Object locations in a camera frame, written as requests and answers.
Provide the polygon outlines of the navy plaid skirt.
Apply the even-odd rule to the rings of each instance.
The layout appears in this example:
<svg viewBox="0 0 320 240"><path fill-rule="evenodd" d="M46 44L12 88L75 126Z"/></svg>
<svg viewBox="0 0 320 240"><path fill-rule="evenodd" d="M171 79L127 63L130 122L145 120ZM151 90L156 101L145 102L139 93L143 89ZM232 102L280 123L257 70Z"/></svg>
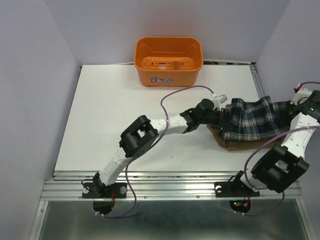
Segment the navy plaid skirt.
<svg viewBox="0 0 320 240"><path fill-rule="evenodd" d="M252 142L272 139L290 128L290 102L272 102L264 96L255 102L233 98L225 108L225 116L230 124L219 132L226 141Z"/></svg>

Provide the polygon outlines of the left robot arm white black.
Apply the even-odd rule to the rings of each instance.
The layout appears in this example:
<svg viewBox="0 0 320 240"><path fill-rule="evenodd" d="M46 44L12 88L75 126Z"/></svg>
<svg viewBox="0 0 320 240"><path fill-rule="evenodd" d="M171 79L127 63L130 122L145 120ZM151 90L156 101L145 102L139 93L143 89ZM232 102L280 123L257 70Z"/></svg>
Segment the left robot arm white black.
<svg viewBox="0 0 320 240"><path fill-rule="evenodd" d="M120 135L119 148L116 153L93 177L94 191L100 197L111 193L119 174L132 161L142 157L153 143L165 135L186 134L195 131L199 125L210 125L222 130L228 127L224 119L223 105L227 101L225 95L212 99L204 98L194 108L168 119L149 119L139 116Z"/></svg>

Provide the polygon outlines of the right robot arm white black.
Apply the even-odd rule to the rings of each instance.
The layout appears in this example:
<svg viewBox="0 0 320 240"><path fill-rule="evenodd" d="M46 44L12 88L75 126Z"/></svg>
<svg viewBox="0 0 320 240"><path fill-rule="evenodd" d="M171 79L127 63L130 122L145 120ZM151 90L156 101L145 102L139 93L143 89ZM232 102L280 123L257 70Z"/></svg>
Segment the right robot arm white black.
<svg viewBox="0 0 320 240"><path fill-rule="evenodd" d="M269 189L282 193L309 168L305 162L305 150L314 131L320 127L320 92L301 88L296 91L284 116L290 127L279 136L283 142L272 147L251 169L237 173L230 182L231 192L235 195L250 195L254 191Z"/></svg>

